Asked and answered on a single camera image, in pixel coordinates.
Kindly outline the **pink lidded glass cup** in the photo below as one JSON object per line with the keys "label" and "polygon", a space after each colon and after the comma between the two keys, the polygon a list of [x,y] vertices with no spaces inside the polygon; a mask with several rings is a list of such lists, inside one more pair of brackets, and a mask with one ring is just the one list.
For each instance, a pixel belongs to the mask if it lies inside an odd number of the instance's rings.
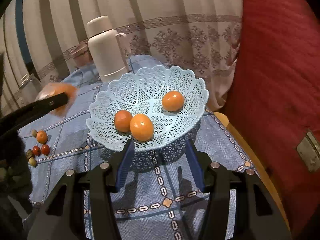
{"label": "pink lidded glass cup", "polygon": [[82,68],[86,65],[93,63],[92,55],[89,51],[87,40],[80,42],[71,51],[71,58],[74,60],[77,68]]}

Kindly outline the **mandarin carried to basket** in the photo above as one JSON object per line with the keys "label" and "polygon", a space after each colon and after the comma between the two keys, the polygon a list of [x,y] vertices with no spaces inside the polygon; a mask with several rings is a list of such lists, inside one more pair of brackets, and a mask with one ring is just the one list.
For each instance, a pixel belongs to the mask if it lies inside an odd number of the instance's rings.
{"label": "mandarin carried to basket", "polygon": [[183,107],[184,96],[178,91],[170,91],[162,99],[162,106],[166,111],[176,112]]}

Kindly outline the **mandarin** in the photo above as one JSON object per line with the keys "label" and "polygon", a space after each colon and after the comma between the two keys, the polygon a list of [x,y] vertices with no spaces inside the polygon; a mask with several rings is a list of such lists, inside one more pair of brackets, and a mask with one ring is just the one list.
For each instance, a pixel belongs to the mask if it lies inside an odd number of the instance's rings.
{"label": "mandarin", "polygon": [[48,135],[45,131],[38,131],[36,139],[40,144],[46,144],[48,141]]}

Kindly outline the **red cherry tomato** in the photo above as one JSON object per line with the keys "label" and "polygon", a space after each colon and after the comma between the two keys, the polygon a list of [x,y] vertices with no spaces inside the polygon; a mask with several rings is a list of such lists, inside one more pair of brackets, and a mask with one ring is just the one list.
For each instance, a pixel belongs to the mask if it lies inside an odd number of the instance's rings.
{"label": "red cherry tomato", "polygon": [[45,156],[48,156],[50,153],[50,147],[47,144],[41,146],[41,153]]}
{"label": "red cherry tomato", "polygon": [[34,146],[33,147],[33,155],[35,156],[39,156],[41,154],[41,149],[39,148],[39,146]]}

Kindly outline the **cream thermos flask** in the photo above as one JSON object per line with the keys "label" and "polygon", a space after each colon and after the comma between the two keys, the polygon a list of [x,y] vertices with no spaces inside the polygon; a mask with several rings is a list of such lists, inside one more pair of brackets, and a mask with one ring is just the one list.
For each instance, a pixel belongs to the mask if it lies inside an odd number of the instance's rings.
{"label": "cream thermos flask", "polygon": [[131,52],[129,39],[112,27],[107,16],[97,17],[87,23],[88,48],[103,82],[121,78],[128,72],[125,52]]}

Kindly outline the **light blue lattice fruit basket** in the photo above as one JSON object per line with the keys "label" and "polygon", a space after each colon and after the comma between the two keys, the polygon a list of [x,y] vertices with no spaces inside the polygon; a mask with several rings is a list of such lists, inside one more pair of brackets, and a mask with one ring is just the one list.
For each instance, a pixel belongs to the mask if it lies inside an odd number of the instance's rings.
{"label": "light blue lattice fruit basket", "polygon": [[[184,104],[177,112],[166,111],[162,99],[170,91],[184,96]],[[192,130],[202,117],[209,92],[205,81],[196,78],[191,70],[179,66],[165,68],[156,65],[140,68],[135,74],[126,73],[111,81],[106,91],[100,91],[90,104],[90,118],[86,125],[91,137],[112,151],[122,150],[129,134],[116,130],[114,116],[126,110],[132,115],[145,114],[154,126],[154,134],[147,142],[135,141],[136,152],[157,150],[168,146]]]}

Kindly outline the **yellowish green small fruit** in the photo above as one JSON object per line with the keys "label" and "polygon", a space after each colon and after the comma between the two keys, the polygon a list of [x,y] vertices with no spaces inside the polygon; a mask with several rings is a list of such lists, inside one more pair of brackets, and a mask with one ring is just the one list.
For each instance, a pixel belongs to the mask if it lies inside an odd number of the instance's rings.
{"label": "yellowish green small fruit", "polygon": [[31,157],[29,158],[29,164],[32,166],[32,167],[36,167],[37,166],[37,161],[34,157]]}

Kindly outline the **dark brown passion fruit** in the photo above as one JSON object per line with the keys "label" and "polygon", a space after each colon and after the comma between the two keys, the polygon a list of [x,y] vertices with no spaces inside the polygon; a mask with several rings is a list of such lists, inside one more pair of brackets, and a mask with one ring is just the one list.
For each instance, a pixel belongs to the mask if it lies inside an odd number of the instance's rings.
{"label": "dark brown passion fruit", "polygon": [[29,160],[30,158],[33,158],[34,157],[34,153],[33,153],[33,150],[32,149],[28,149],[25,153],[25,156],[27,158],[27,160]]}

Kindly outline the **small orange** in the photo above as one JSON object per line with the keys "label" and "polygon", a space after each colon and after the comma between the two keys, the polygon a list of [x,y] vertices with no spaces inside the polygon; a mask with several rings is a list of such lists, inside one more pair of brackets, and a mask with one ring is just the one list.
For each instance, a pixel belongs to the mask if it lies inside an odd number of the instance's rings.
{"label": "small orange", "polygon": [[116,130],[121,133],[128,133],[130,131],[131,119],[132,114],[129,111],[118,111],[114,116],[114,125],[116,127]]}

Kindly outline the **glass electric kettle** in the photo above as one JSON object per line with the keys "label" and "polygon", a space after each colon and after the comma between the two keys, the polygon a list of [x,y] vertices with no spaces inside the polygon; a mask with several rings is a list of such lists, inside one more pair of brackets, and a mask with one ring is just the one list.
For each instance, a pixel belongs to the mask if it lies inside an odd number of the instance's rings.
{"label": "glass electric kettle", "polygon": [[36,100],[42,90],[42,84],[34,74],[26,74],[21,78],[20,90],[24,103],[28,105]]}

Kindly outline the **metal bracket on bed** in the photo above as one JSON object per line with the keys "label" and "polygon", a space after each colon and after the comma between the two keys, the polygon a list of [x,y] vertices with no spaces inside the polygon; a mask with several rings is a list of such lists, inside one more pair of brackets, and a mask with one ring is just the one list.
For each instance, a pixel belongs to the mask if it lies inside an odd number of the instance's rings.
{"label": "metal bracket on bed", "polygon": [[314,173],[319,170],[319,141],[311,131],[307,131],[304,138],[296,147],[296,150],[310,173]]}

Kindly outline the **beige patterned curtain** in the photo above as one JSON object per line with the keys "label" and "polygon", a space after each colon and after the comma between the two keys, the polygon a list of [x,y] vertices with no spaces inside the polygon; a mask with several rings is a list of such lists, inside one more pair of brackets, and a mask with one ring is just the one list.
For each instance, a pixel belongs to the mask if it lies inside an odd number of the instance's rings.
{"label": "beige patterned curtain", "polygon": [[25,105],[22,78],[63,80],[76,70],[72,51],[87,23],[108,16],[128,36],[128,55],[151,55],[203,78],[210,109],[226,103],[239,50],[242,0],[1,0],[4,77],[1,114]]}

